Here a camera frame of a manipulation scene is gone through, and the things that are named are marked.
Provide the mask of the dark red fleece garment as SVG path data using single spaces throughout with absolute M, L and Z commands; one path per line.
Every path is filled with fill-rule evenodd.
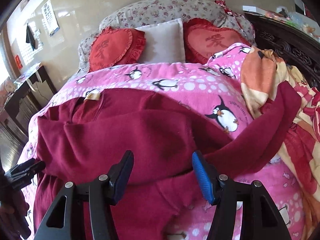
M 72 168 L 64 168 L 65 174 L 55 173 L 61 179 L 61 188 L 68 181 L 75 184 L 88 183 L 99 175 L 106 173 L 110 167 L 120 161 L 127 150 L 131 150 L 134 158 L 138 153 L 192 153 L 200 151 L 208 163 L 217 170 L 232 178 L 253 170 L 253 164 L 245 168 L 227 168 L 223 164 L 222 155 L 231 157 L 231 152 L 244 150 L 244 141 L 231 143 L 226 136 L 222 142 L 214 142 L 217 127 L 206 123 L 203 117 L 190 111 L 170 98 L 162 95 L 151 95 L 152 91 L 129 92 L 129 99 L 138 99 L 131 110 L 116 109 L 104 99 L 94 101 L 83 98 L 74 103 L 66 102 L 62 107 L 53 110 L 49 117 L 39 117 L 38 147 L 45 157 L 38 157 L 46 164 L 52 165 L 58 160 L 58 153 L 84 153 L 91 148 L 92 153 L 111 153 L 117 157 L 107 157 L 105 163 L 93 165 L 98 168 L 94 175 L 71 175 Z M 133 171 L 142 172 L 146 164 L 138 167 L 136 158 Z M 178 171 L 169 178 L 134 179 L 131 173 L 123 199 L 112 209 L 116 230 L 120 239 L 165 239 L 165 222 L 179 215 L 191 200 L 199 200 L 202 195 L 191 170 Z

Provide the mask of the dark wooden side table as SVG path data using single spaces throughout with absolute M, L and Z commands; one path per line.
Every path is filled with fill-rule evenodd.
M 26 137 L 28 137 L 28 129 L 26 129 L 21 122 L 17 120 L 17 116 L 20 111 L 20 104 L 22 100 L 27 98 L 30 101 L 31 106 L 39 111 L 41 106 L 32 93 L 32 89 L 34 84 L 44 82 L 47 83 L 52 94 L 55 95 L 57 93 L 57 89 L 49 77 L 45 66 L 42 63 L 36 63 L 14 81 L 16 88 L 4 105 L 5 113 Z

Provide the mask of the pink penguin blanket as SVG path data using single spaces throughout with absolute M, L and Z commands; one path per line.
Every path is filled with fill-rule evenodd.
M 129 92 L 153 91 L 151 95 L 162 95 L 177 102 L 180 106 L 193 111 L 203 117 L 206 123 L 215 125 L 217 132 L 215 133 L 214 142 L 222 142 L 228 136 L 231 143 L 244 141 L 244 146 L 248 148 L 248 152 L 244 150 L 235 150 L 231 152 L 231 157 L 222 155 L 223 164 L 227 168 L 245 168 L 248 164 L 253 164 L 253 170 L 260 170 L 254 175 L 258 175 L 267 187 L 271 189 L 271 195 L 275 197 L 277 207 L 286 207 L 284 221 L 287 222 L 289 232 L 299 239 L 303 231 L 303 209 L 302 198 L 298 192 L 297 182 L 292 186 L 293 189 L 285 189 L 281 186 L 284 183 L 283 177 L 275 177 L 280 172 L 289 172 L 289 168 L 280 157 L 271 164 L 276 152 L 280 149 L 288 128 L 289 120 L 283 115 L 284 94 L 280 93 L 276 96 L 275 102 L 271 104 L 271 109 L 261 116 L 253 118 L 249 112 L 242 90 L 240 87 L 240 70 L 245 55 L 240 54 L 241 48 L 249 48 L 244 44 L 235 43 L 228 49 L 221 52 L 219 56 L 209 59 L 207 63 L 146 63 L 146 64 L 124 64 L 111 68 L 98 70 L 77 76 L 69 80 L 48 102 L 48 104 L 36 113 L 29 123 L 29 141 L 23 149 L 19 163 L 27 158 L 45 157 L 42 154 L 40 146 L 38 147 L 39 137 L 39 117 L 49 117 L 53 110 L 62 107 L 62 113 L 66 102 L 74 103 L 75 99 L 85 98 L 88 94 L 100 94 L 100 98 L 104 99 L 104 103 L 111 103 L 116 106 L 120 101 L 120 106 L 116 109 L 131 110 L 137 105 L 138 99 L 129 99 Z M 107 97 L 103 97 L 105 92 L 125 92 L 124 95 L 116 96 L 115 102 L 106 101 Z M 260 153 L 258 146 L 271 145 L 276 142 L 276 150 L 274 147 L 271 152 Z M 84 153 L 79 154 L 75 151 L 71 153 L 58 153 L 58 171 L 65 174 L 64 168 L 72 168 L 71 175 L 94 175 L 97 174 L 98 168 L 93 165 L 103 164 L 107 161 L 107 157 L 117 157 L 111 153 L 92 153 L 91 148 L 85 149 Z M 138 153 L 136 158 L 138 167 L 146 164 L 146 168 L 142 168 L 142 172 L 133 171 L 134 179 L 162 179 L 168 175 L 169 178 L 177 174 L 178 171 L 186 171 L 191 164 L 187 155 L 181 153 Z M 161 166 L 169 165 L 166 172 L 160 176 L 159 169 L 155 165 L 156 161 L 160 161 Z M 33 239 L 35 232 L 40 226 L 41 220 L 46 213 L 48 206 L 53 201 L 54 195 L 61 188 L 61 179 L 57 178 L 54 164 L 48 164 L 48 168 L 44 173 L 38 175 L 37 182 L 27 186 L 22 190 L 26 200 L 31 205 L 28 211 L 28 223 L 34 231 L 31 233 Z M 183 214 L 173 218 L 173 222 L 165 222 L 168 224 L 168 230 L 171 233 L 185 233 L 185 239 L 204 239 L 208 235 L 209 215 L 213 215 L 215 208 L 209 207 L 205 200 L 191 200 L 191 204 L 186 204 L 182 208 Z

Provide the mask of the left red heart pillow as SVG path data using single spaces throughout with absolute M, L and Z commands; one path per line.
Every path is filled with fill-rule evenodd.
M 133 28 L 105 28 L 92 43 L 89 71 L 137 63 L 146 45 L 145 33 Z

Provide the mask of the red heart pillow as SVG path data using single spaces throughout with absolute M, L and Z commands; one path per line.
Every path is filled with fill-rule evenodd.
M 193 18 L 183 23 L 183 39 L 187 63 L 205 64 L 211 56 L 237 42 L 249 45 L 236 30 L 218 28 L 201 18 Z
M 137 63 L 146 45 L 145 33 L 133 28 L 105 28 L 92 43 L 89 71 Z

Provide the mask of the orange red patterned blanket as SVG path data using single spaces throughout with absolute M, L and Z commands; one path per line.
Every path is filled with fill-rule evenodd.
M 290 124 L 278 155 L 302 190 L 302 239 L 319 239 L 319 90 L 272 50 L 251 47 L 239 52 L 245 55 L 240 87 L 253 118 L 270 110 L 276 96 L 284 94 L 283 116 Z

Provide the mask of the white square pillow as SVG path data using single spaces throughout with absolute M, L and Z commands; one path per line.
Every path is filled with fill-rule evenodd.
M 185 63 L 183 22 L 180 18 L 137 28 L 144 32 L 145 48 L 139 63 Z

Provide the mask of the dark carved wooden headboard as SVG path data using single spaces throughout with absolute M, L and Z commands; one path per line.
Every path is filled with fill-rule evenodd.
M 285 23 L 248 12 L 245 17 L 254 27 L 258 48 L 274 50 L 296 66 L 310 86 L 319 88 L 319 42 Z

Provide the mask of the floral bolster pillow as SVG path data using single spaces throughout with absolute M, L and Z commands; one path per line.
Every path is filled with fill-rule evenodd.
M 180 18 L 208 20 L 217 27 L 236 30 L 249 44 L 255 45 L 254 27 L 244 15 L 232 11 L 224 0 L 143 0 L 129 4 L 105 17 L 99 28 L 84 38 L 78 46 L 80 73 L 88 73 L 91 46 L 100 32 L 113 28 L 137 28 Z

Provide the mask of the right red heart pillow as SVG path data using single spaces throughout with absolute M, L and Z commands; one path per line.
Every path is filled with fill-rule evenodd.
M 218 28 L 201 18 L 193 18 L 183 23 L 183 39 L 187 63 L 205 64 L 211 56 L 237 42 L 249 45 L 236 30 Z

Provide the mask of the black cloth hanging on wall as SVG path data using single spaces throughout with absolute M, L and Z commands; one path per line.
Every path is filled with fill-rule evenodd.
M 30 44 L 33 51 L 35 49 L 37 49 L 37 42 L 36 42 L 33 31 L 31 29 L 31 27 L 29 26 L 29 24 L 27 24 L 27 27 L 26 27 L 26 41 L 25 42 Z

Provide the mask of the eye chart wall poster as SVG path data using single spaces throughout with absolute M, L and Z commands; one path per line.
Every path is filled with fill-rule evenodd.
M 51 0 L 48 0 L 41 8 L 45 26 L 48 30 L 49 36 L 53 36 L 59 29 L 57 19 L 54 14 Z

